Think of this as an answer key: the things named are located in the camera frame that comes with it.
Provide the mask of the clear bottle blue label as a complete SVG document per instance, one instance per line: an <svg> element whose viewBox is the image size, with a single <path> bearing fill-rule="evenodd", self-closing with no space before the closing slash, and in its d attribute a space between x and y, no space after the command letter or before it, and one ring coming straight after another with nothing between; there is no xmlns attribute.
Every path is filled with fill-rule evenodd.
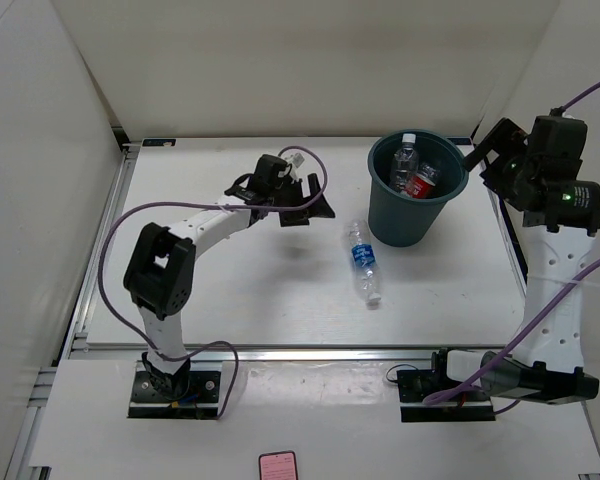
<svg viewBox="0 0 600 480"><path fill-rule="evenodd" d="M364 220L354 220L346 228L355 288L368 308L376 308L382 299L381 281L371 235Z"/></svg>

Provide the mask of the small bottle black label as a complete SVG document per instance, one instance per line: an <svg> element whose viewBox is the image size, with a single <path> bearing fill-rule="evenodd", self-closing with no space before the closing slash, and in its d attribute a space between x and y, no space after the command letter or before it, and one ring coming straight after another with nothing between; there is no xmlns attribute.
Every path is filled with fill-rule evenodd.
<svg viewBox="0 0 600 480"><path fill-rule="evenodd" d="M441 173L441 165L437 161L423 161L420 165L419 175L432 185L438 183Z"/></svg>

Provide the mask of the clear bottle red label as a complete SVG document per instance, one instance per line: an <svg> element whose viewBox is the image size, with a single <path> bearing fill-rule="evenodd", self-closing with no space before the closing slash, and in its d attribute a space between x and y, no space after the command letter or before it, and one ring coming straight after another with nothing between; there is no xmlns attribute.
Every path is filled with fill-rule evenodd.
<svg viewBox="0 0 600 480"><path fill-rule="evenodd" d="M426 199L435 187L435 182L424 174L412 176L406 183L403 193L410 198Z"/></svg>

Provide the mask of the clear unlabelled plastic bottle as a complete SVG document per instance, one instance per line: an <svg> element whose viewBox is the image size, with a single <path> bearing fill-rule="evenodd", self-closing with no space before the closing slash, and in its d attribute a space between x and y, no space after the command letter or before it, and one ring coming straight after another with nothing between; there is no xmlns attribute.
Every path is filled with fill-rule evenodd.
<svg viewBox="0 0 600 480"><path fill-rule="evenodd" d="M416 150L416 139L414 133L403 134L401 146L394 154L389 186L397 193L403 192L409 180L417 173L419 154Z"/></svg>

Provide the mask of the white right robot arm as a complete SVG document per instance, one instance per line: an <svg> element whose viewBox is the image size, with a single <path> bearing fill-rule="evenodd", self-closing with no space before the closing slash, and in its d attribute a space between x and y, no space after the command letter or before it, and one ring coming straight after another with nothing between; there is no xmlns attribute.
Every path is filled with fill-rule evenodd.
<svg viewBox="0 0 600 480"><path fill-rule="evenodd" d="M433 359L427 406L468 390L560 405L592 400L599 381L584 370L579 284L600 267L588 256L600 230L600 185L579 179L588 127L559 112L530 132L503 118L465 157L484 166L484 185L523 215L528 231L524 316L498 353L451 349Z"/></svg>

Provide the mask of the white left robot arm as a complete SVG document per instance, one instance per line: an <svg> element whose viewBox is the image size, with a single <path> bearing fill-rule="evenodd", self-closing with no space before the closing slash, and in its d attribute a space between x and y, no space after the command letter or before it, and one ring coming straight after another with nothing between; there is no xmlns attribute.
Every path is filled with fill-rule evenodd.
<svg viewBox="0 0 600 480"><path fill-rule="evenodd" d="M282 227L335 217L315 173L307 177L309 194L303 194L303 180L297 175L303 161L300 154L285 159L265 154L255 171L238 177L211 208L179 223L149 223L141 230L123 286L139 310L148 338L142 363L151 385L166 399L184 397L190 386L181 310L192 293L198 258L270 212L279 215Z"/></svg>

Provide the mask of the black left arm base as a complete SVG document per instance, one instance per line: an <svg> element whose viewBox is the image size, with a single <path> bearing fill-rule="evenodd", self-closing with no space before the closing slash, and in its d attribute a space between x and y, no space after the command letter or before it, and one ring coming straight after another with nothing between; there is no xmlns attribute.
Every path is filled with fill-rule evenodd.
<svg viewBox="0 0 600 480"><path fill-rule="evenodd" d="M127 417L130 419L215 420L219 413L221 365L174 374L160 373L143 353L136 364Z"/></svg>

